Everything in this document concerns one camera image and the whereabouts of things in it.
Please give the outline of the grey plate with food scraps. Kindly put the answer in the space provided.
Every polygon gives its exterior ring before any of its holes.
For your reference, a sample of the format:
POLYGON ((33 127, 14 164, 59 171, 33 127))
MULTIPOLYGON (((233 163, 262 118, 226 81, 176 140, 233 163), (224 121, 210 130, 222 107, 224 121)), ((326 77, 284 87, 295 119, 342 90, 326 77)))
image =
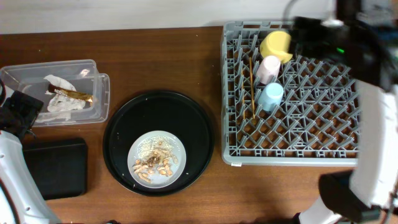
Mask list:
POLYGON ((185 146, 166 131, 151 131, 139 137, 127 156, 132 178, 141 186, 161 189, 174 183, 187 162, 185 146))

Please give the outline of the pink cup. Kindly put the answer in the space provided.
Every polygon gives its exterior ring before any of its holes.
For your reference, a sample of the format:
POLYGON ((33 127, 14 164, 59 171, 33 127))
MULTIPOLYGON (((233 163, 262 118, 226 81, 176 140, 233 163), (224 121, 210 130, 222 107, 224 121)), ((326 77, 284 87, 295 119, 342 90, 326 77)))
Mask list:
POLYGON ((266 56, 257 69, 256 76, 262 84, 268 84, 279 74, 280 60, 274 55, 266 56))

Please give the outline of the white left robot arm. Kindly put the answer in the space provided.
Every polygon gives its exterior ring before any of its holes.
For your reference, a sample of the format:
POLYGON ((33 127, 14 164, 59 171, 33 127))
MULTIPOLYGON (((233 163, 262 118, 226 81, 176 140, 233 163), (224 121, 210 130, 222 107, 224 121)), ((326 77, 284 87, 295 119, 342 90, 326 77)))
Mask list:
POLYGON ((30 174, 21 141, 44 103, 14 91, 1 106, 1 223, 60 223, 30 174))

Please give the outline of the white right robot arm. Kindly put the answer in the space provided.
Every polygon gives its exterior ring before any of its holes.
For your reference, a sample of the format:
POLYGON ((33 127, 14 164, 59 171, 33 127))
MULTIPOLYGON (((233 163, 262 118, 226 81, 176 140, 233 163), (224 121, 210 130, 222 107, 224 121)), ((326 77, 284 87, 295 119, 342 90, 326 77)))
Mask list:
POLYGON ((397 211, 397 41, 357 19, 296 17, 291 52, 350 67, 359 95, 359 156, 352 171, 324 174, 320 196, 294 223, 386 222, 397 211))

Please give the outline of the wooden chopstick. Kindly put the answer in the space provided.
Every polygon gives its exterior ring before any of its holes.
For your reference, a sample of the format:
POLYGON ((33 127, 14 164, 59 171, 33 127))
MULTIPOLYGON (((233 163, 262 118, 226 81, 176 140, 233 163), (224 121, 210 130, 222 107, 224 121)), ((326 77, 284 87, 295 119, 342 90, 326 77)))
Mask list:
POLYGON ((245 115, 245 106, 246 106, 246 104, 245 104, 245 99, 244 99, 244 95, 245 95, 245 89, 244 89, 244 79, 245 79, 245 77, 244 77, 244 69, 242 68, 242 70, 241 70, 241 77, 242 77, 242 84, 241 84, 241 92, 242 92, 242 102, 241 102, 241 107, 242 107, 242 110, 243 110, 243 114, 242 114, 242 117, 243 117, 243 121, 246 119, 246 115, 245 115))
POLYGON ((252 72, 252 57, 249 57, 249 75, 250 75, 250 87, 251 87, 251 108, 252 108, 252 118, 255 119, 255 102, 254 102, 254 79, 252 72))

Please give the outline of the light blue cup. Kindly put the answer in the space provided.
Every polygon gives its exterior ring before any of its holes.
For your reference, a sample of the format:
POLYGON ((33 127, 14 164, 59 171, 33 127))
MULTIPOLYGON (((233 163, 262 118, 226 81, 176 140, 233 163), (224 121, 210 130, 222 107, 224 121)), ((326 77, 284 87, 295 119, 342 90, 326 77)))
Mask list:
POLYGON ((262 105, 262 109, 266 112, 273 112, 276 106, 279 106, 284 94, 284 88, 278 83, 269 83, 261 91, 260 97, 257 101, 262 105))

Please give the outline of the yellow bowl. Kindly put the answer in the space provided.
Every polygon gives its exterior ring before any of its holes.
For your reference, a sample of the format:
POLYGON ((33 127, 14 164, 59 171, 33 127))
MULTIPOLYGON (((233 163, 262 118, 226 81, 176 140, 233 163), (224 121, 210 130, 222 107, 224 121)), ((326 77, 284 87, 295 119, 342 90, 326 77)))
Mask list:
POLYGON ((281 63, 287 63, 293 55, 289 53, 291 36, 285 31, 273 31, 260 44, 260 53, 263 58, 273 55, 281 63))

